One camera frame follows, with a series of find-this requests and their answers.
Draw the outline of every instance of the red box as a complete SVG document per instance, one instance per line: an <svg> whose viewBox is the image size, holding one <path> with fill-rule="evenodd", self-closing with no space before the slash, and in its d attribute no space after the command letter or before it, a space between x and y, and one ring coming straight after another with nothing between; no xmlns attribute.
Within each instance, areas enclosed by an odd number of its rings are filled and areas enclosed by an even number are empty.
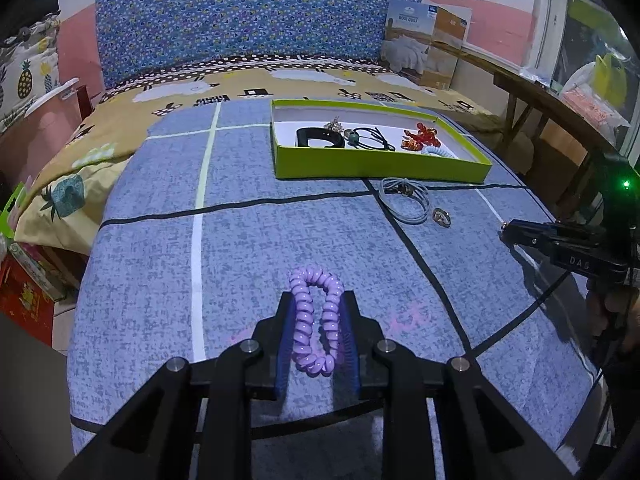
<svg viewBox="0 0 640 480"><path fill-rule="evenodd" d="M54 303L11 254L0 264L0 312L51 346Z"/></svg>

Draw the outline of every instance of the pillow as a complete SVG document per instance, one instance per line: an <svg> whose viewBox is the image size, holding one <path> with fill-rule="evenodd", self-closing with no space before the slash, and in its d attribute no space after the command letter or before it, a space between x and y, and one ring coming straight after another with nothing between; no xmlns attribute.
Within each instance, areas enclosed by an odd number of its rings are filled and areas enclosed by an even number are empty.
<svg viewBox="0 0 640 480"><path fill-rule="evenodd" d="M50 14L0 43L0 136L58 81L60 22Z"/></svg>
<svg viewBox="0 0 640 480"><path fill-rule="evenodd" d="M96 0L107 88L225 56L377 59L389 0Z"/></svg>

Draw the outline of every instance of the yellow bedsheet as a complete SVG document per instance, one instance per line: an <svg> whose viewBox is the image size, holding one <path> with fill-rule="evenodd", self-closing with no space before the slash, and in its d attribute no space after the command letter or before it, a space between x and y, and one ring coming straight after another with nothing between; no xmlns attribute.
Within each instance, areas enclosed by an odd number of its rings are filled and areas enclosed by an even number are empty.
<svg viewBox="0 0 640 480"><path fill-rule="evenodd" d="M340 63L323 62L316 67ZM222 73L191 66L190 72L146 76L108 93L107 100L40 172L22 204L15 239L89 254L113 184L145 140L149 126L174 110L203 102L199 100L255 99L260 95L359 98L428 108L472 132L500 130L497 117L455 91L408 88L398 76L380 67L369 70L344 63L345 68L313 70L295 65L267 70L239 63ZM189 84L200 93L189 94Z"/></svg>

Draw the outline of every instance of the pineapple pillow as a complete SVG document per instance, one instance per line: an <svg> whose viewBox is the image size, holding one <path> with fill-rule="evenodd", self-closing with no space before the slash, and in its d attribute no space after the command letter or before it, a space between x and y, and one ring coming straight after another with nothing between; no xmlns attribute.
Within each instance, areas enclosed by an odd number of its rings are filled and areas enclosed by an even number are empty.
<svg viewBox="0 0 640 480"><path fill-rule="evenodd" d="M0 135L29 106L59 86L56 40L60 22L50 15L0 43Z"/></svg>

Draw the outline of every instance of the blue patterned pillow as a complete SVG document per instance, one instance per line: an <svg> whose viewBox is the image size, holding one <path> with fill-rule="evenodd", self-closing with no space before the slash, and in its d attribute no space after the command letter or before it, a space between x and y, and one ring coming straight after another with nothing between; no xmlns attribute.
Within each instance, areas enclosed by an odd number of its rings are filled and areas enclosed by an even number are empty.
<svg viewBox="0 0 640 480"><path fill-rule="evenodd" d="M388 3L96 0L104 81L110 88L143 70L239 54L377 59Z"/></svg>

